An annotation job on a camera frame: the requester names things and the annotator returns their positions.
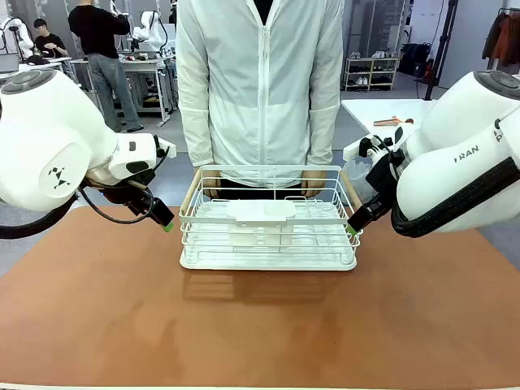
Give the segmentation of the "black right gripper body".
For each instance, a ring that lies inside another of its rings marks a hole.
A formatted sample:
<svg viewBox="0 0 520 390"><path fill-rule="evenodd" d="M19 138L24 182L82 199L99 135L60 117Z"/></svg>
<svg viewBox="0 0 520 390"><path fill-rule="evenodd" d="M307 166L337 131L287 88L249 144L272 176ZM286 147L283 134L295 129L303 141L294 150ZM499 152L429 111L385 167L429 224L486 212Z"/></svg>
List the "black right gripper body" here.
<svg viewBox="0 0 520 390"><path fill-rule="evenodd" d="M391 151L376 162L366 176L366 182L375 190L376 194L367 205L372 210L393 207L397 198L397 174L395 170L405 161L404 152Z"/></svg>

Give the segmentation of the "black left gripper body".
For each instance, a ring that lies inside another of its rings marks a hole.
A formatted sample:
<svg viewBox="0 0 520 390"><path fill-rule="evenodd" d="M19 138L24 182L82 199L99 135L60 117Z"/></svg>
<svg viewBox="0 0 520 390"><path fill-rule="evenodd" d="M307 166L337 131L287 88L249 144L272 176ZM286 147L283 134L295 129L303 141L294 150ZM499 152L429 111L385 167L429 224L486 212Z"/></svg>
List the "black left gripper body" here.
<svg viewBox="0 0 520 390"><path fill-rule="evenodd" d="M122 183L105 187L101 194L111 203L126 206L135 216L154 216L156 211L155 196L140 184Z"/></svg>

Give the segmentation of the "person's right hand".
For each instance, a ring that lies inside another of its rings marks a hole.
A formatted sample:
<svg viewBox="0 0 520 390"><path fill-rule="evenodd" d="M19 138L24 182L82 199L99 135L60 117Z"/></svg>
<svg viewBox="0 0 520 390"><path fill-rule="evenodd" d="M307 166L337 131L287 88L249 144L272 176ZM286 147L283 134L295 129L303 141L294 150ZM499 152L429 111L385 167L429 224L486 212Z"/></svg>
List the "person's right hand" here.
<svg viewBox="0 0 520 390"><path fill-rule="evenodd" d="M203 170L201 174L201 186L205 196L210 199L218 199L221 188L221 172Z"/></svg>

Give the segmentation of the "person's left hand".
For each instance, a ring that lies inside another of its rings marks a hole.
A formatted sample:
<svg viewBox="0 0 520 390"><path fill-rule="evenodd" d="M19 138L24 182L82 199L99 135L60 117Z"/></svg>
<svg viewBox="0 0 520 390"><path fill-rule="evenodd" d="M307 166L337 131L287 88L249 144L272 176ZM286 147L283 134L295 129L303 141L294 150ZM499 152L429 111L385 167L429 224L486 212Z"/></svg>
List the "person's left hand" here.
<svg viewBox="0 0 520 390"><path fill-rule="evenodd" d="M305 170L301 173L301 195L305 198L317 196L325 185L325 171Z"/></svg>

